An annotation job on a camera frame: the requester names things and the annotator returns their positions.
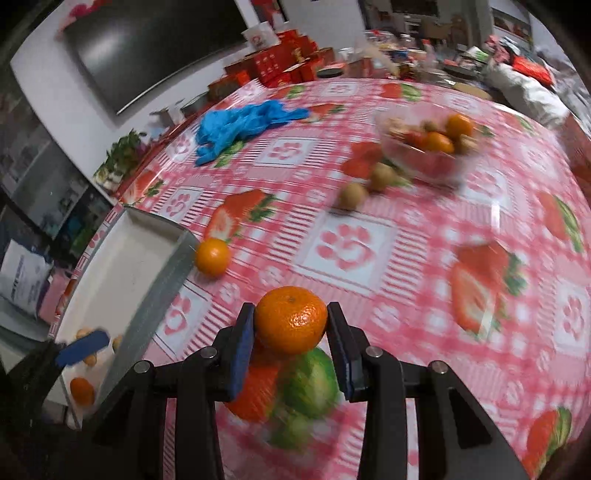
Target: round table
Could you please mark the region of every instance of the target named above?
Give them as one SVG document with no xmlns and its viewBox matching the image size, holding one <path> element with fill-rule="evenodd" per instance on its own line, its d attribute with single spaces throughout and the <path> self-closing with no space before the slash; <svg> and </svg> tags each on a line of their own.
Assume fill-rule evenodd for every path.
<svg viewBox="0 0 591 480">
<path fill-rule="evenodd" d="M 351 325 L 398 359 L 447 362 L 535 473 L 551 433 L 559 429 L 561 442 L 574 439 L 590 412 L 591 212 L 555 135 L 492 102 L 384 80 L 333 79 L 276 90 L 251 82 L 217 108 L 268 98 L 287 109 L 307 107 L 310 117 L 234 144 L 197 168 L 195 122 L 124 197 L 200 239 L 225 235 L 233 252 L 222 278 L 189 275 L 145 358 L 156 365 L 184 359 L 210 345 L 243 302 L 256 303 L 281 285 L 302 286 L 327 303 L 340 302 Z M 382 158 L 372 117 L 391 102 L 439 103 L 493 136 L 458 191 L 401 182 L 371 196 L 358 212 L 335 215 L 330 208 L 338 189 L 367 177 Z M 242 220 L 224 225 L 220 215 L 235 208 L 231 199 L 243 192 L 250 193 L 240 202 Z M 483 302 L 495 306 L 487 322 L 479 315 Z M 412 479 L 418 452 L 411 406 Z M 364 418 L 364 405 L 342 401 L 314 427 L 305 452 L 289 453 L 264 442 L 264 426 L 220 405 L 226 472 L 258 480 L 356 478 Z M 171 403 L 164 452 L 169 477 L 173 433 Z"/>
</svg>

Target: bottle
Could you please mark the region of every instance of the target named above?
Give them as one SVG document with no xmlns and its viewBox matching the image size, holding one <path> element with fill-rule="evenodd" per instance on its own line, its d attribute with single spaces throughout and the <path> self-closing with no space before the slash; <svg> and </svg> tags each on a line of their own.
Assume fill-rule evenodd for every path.
<svg viewBox="0 0 591 480">
<path fill-rule="evenodd" d="M 427 52 L 427 56 L 423 61 L 423 68 L 424 69 L 435 69 L 437 68 L 437 57 L 435 56 L 435 50 L 433 49 L 433 45 L 429 40 L 423 40 L 423 47 Z"/>
</svg>

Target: glass bowl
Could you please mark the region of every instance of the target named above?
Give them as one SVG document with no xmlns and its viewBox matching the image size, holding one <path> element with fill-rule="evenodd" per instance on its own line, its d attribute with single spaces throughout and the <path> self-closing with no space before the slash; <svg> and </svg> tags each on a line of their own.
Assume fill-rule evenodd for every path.
<svg viewBox="0 0 591 480">
<path fill-rule="evenodd" d="M 391 118 L 399 118 L 407 125 L 416 127 L 419 127 L 425 120 L 429 120 L 443 129 L 448 117 L 454 113 L 461 112 L 429 102 L 392 105 L 376 110 L 374 122 L 378 129 L 384 156 L 408 175 L 419 180 L 453 187 L 462 184 L 466 176 L 477 165 L 478 158 L 486 147 L 487 137 L 480 134 L 477 129 L 473 137 L 478 142 L 478 149 L 462 155 L 423 151 L 407 145 L 389 133 Z"/>
</svg>

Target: metal tray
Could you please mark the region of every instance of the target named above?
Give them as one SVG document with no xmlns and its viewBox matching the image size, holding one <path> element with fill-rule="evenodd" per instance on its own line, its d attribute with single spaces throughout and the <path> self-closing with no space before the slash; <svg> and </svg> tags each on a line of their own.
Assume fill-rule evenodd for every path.
<svg viewBox="0 0 591 480">
<path fill-rule="evenodd" d="M 123 208 L 93 250 L 72 290 L 55 341 L 70 343 L 81 328 L 103 328 L 111 340 L 97 363 L 64 369 L 61 382 L 77 426 L 142 358 L 166 310 L 193 268 L 197 239 L 182 226 L 158 215 Z M 78 406 L 70 381 L 86 378 L 95 388 L 92 407 Z"/>
</svg>

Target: tangerine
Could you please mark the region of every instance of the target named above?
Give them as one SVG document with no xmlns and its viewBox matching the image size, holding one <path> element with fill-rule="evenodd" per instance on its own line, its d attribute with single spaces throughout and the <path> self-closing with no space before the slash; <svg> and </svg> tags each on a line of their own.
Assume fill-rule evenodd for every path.
<svg viewBox="0 0 591 480">
<path fill-rule="evenodd" d="M 425 150 L 453 154 L 453 143 L 439 132 L 429 132 L 425 139 Z"/>
<path fill-rule="evenodd" d="M 255 331 L 263 345 L 283 355 L 313 349 L 324 335 L 328 311 L 309 290 L 285 286 L 267 292 L 255 309 Z"/>
<path fill-rule="evenodd" d="M 446 134 L 452 140 L 459 140 L 461 135 L 471 137 L 474 133 L 474 124 L 466 115 L 455 113 L 447 119 Z"/>
<path fill-rule="evenodd" d="M 82 377 L 72 378 L 70 394 L 81 407 L 90 407 L 95 402 L 95 388 L 87 379 Z"/>
<path fill-rule="evenodd" d="M 195 252 L 195 266 L 208 277 L 222 275 L 232 259 L 228 244 L 219 238 L 208 238 L 199 245 Z"/>
</svg>

